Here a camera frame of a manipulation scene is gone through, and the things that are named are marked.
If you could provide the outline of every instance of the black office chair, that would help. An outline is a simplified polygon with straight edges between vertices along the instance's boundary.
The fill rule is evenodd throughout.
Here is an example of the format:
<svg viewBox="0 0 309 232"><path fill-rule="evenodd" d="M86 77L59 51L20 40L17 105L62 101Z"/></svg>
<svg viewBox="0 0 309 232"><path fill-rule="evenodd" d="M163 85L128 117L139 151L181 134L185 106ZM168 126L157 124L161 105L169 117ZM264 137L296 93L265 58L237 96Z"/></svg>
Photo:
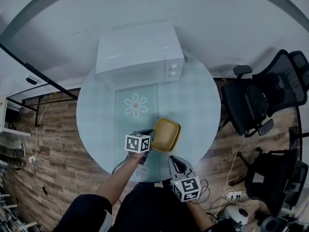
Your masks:
<svg viewBox="0 0 309 232"><path fill-rule="evenodd" d="M302 52L280 50L259 74L253 75L252 79L241 79L251 72L250 66L236 66L236 81L222 87L228 118L218 131L231 121L240 135L250 137L258 132L262 136L274 126L272 119L262 125L267 116L307 102L309 64Z"/></svg>
<svg viewBox="0 0 309 232"><path fill-rule="evenodd" d="M235 186L245 181L247 195L252 200L261 200L276 217L283 205L293 207L297 204L308 173L308 165L297 160L298 150L270 151L260 155L252 164L238 153L248 167L247 176L230 182Z"/></svg>

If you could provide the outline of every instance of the wooden floor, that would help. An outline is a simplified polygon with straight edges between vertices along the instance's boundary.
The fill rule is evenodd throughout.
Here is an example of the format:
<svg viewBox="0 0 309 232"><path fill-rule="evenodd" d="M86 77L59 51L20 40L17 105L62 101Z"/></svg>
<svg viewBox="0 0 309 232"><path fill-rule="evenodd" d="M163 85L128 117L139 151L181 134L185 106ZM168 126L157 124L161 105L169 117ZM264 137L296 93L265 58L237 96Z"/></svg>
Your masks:
<svg viewBox="0 0 309 232"><path fill-rule="evenodd" d="M53 99L61 99L62 94L53 96ZM226 117L222 111L222 120ZM289 146L288 128L297 125L295 109L286 109L277 112L272 117L275 122L274 129L266 136L258 134L246 139L241 152L253 161L257 156L255 149L260 146L265 151L287 149ZM47 108L41 126L38 129L38 151L35 162L36 173L33 175L33 166L29 164L28 157L35 154L36 129L34 127L35 113L23 110L18 130L31 131L32 137L18 137L10 134L0 135L0 142L9 140L11 143L24 142L26 145L25 168L21 171L9 169L3 179L8 193L12 196L12 202L16 203L25 221L36 221L42 225L44 231L51 231L74 198L83 193L94 193L100 183L109 176L107 172L89 156L79 137L76 126L76 102L53 103ZM206 178L209 182L210 197L201 205L204 209L210 208L211 203L220 198L225 189L226 178L231 168L234 155L243 142L244 137L237 135L229 123L217 136L204 157L199 161L195 170L200 179ZM246 169L243 163L236 158L234 168L229 180L243 176ZM130 182L121 197L135 186ZM42 190L45 187L48 195ZM244 191L244 185L239 184L234 190ZM238 203L245 207L250 215L250 225L243 231L249 231L254 226L254 211L260 208L258 201ZM113 216L119 205L113 208Z"/></svg>

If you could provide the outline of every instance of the white cable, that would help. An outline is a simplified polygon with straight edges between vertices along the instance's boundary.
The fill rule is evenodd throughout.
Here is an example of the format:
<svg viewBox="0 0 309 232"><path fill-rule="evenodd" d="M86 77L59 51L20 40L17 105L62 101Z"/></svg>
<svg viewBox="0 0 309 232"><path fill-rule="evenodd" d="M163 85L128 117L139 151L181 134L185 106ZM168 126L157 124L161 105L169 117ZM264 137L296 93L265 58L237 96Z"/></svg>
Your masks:
<svg viewBox="0 0 309 232"><path fill-rule="evenodd" d="M39 119L38 125L40 124L40 121L41 121L41 119L42 119L42 117L43 117L43 115L44 115L44 113L45 113L45 111L46 111L48 105L49 105L49 104L47 104L47 106L45 107L44 112L42 113L42 115L41 115L41 117L40 117L40 119ZM36 138L35 138L35 156L34 156L34 158L37 157L37 146L38 146L38 127L37 127L37 134L36 134Z"/></svg>
<svg viewBox="0 0 309 232"><path fill-rule="evenodd" d="M226 178L226 183L225 183L224 193L222 194L221 203L220 203L220 205L219 205L219 208L218 208L218 211L217 211L216 215L218 215L218 213L219 213L219 211L220 211L220 207L221 207L222 201L223 201L223 196L226 195L226 193L227 193L228 191L233 191L233 192L235 192L235 191L232 190L232 189L226 190L226 188L227 188L227 182L228 182L228 178L230 177L230 174L231 174L231 172L232 172L232 169L233 169L233 166L234 166L234 162L235 162L235 160L236 160L237 153L239 152L240 148L242 147L243 143L245 142L245 139L246 139L246 138L243 139L241 145L239 146L239 148L238 148L238 150L237 150L237 152L236 152L236 154L235 154L235 156L234 156L234 160L233 160L233 163L232 163L232 167L231 167L231 169L230 169L230 172L228 172L228 175L227 175L227 178Z"/></svg>

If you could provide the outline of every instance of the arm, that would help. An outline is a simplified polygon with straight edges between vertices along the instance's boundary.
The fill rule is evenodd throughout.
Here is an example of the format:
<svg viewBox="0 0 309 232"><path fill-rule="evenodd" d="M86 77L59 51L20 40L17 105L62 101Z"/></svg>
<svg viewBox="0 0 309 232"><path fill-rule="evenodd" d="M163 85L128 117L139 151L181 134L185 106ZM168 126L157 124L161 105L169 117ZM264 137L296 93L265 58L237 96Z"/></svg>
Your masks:
<svg viewBox="0 0 309 232"><path fill-rule="evenodd" d="M101 184L95 194L108 199L113 206L120 198L126 184L143 156L144 153L130 156L115 173Z"/></svg>
<svg viewBox="0 0 309 232"><path fill-rule="evenodd" d="M201 231L205 231L213 225L212 220L199 204L194 204L188 201L186 202L186 205L188 206L194 221L197 223Z"/></svg>

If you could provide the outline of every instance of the microwave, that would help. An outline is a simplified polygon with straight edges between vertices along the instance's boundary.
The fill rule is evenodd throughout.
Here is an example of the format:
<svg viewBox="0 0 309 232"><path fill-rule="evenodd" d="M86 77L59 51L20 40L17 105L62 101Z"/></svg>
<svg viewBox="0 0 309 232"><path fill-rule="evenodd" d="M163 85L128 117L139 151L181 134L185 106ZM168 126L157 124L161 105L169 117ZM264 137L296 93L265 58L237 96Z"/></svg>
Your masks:
<svg viewBox="0 0 309 232"><path fill-rule="evenodd" d="M169 22L119 29L101 35L96 74L110 90L179 80L184 62Z"/></svg>

